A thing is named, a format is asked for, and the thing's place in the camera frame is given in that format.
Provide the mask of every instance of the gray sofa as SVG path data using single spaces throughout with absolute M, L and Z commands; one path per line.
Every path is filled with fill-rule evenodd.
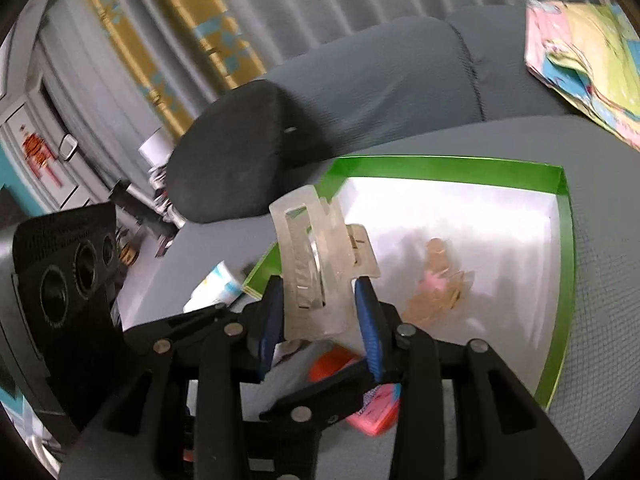
M 401 18 L 329 43 L 267 78 L 298 104 L 305 135 L 289 134 L 285 186 L 315 182 L 347 153 L 472 155 L 563 166 L 574 211 L 576 313 L 549 414 L 587 476 L 640 406 L 638 154 L 527 73 L 524 8 L 468 7 L 445 21 Z M 180 312 L 219 261 L 240 268 L 275 240 L 269 216 L 188 223 L 137 312 Z M 312 346 L 243 391 L 255 416 L 304 380 Z M 370 439 L 346 424 L 323 435 L 318 479 L 383 479 L 393 432 Z

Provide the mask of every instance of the silver screw head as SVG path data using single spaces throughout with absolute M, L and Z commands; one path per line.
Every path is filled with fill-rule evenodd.
M 295 422 L 306 422 L 311 420 L 311 416 L 313 413 L 306 406 L 296 406 L 293 410 L 291 410 L 291 418 Z
M 483 339 L 472 339 L 469 346 L 471 346 L 474 352 L 479 354 L 483 354 L 489 349 L 488 343 Z
M 412 335 L 415 334 L 415 326 L 413 326 L 410 323 L 402 323 L 401 325 L 398 325 L 398 328 L 396 328 L 396 331 L 402 337 L 411 337 Z
M 225 334 L 229 337 L 240 335 L 242 330 L 244 330 L 244 327 L 240 323 L 229 323 L 225 326 Z
M 154 343 L 154 352 L 156 354 L 166 354 L 171 349 L 171 341 L 168 339 L 158 339 Z

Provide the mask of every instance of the black device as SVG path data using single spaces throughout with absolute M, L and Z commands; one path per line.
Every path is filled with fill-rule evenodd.
M 368 278 L 355 284 L 365 360 L 242 419 L 283 341 L 282 279 L 241 314 L 215 306 L 133 327 L 110 318 L 115 211 L 102 204 L 27 220 L 0 235 L 0 355 L 62 444 L 61 480 L 277 479 L 315 474 L 322 430 L 401 383 L 392 479 L 444 478 L 442 380 L 453 382 L 458 477 L 574 480 L 582 470 L 500 357 L 402 324 Z M 197 417 L 186 411 L 198 380 Z M 185 461 L 193 453 L 194 462 Z M 252 471 L 250 459 L 271 464 Z

